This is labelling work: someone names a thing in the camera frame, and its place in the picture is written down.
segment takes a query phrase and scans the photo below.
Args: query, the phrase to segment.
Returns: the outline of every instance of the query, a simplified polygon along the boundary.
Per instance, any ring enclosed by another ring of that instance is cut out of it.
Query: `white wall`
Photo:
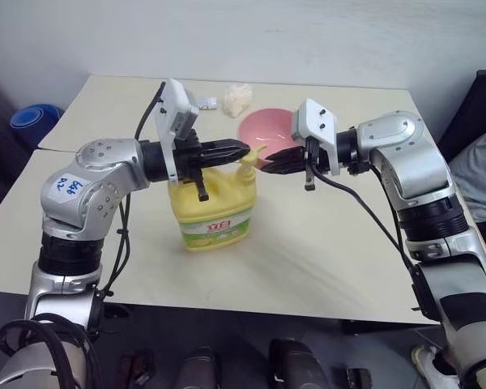
[[[0,0],[17,107],[89,73],[408,88],[438,137],[481,68],[486,0]]]

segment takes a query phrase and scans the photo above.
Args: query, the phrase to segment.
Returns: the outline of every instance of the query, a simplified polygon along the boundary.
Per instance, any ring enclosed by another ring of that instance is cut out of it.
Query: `handwritten label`
[[[63,174],[50,187],[48,197],[58,204],[77,199],[83,188],[90,183],[73,174]]]

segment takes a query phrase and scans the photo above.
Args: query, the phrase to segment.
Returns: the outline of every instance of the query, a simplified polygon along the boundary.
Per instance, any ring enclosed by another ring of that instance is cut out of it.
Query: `blue object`
[[[53,129],[63,112],[55,105],[31,105],[12,116],[11,128],[34,150],[38,143]]]

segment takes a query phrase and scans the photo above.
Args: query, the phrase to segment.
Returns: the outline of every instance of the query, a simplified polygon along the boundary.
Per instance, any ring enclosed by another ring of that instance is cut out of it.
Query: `gray cloth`
[[[486,134],[452,160],[450,171],[475,222],[486,222]]]

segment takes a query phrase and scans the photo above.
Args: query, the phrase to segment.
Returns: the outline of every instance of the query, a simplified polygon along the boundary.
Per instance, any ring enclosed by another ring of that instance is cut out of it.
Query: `pink bowl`
[[[285,148],[298,146],[292,139],[292,112],[280,108],[261,109],[252,112],[241,122],[237,138],[251,148],[266,144],[259,152],[258,169],[270,161],[266,158]]]

